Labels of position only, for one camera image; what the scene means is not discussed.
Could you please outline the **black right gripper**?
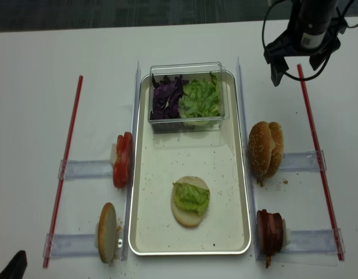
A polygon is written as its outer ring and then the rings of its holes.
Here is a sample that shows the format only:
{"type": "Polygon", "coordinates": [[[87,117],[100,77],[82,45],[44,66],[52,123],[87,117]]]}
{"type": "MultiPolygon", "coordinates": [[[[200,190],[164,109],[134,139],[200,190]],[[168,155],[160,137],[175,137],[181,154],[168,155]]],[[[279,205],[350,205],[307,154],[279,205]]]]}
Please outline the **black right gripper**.
{"type": "Polygon", "coordinates": [[[341,42],[338,34],[346,30],[346,21],[338,13],[338,2],[327,0],[293,1],[287,29],[266,46],[264,57],[271,67],[275,87],[289,67],[286,57],[307,56],[317,70],[341,42]]]}

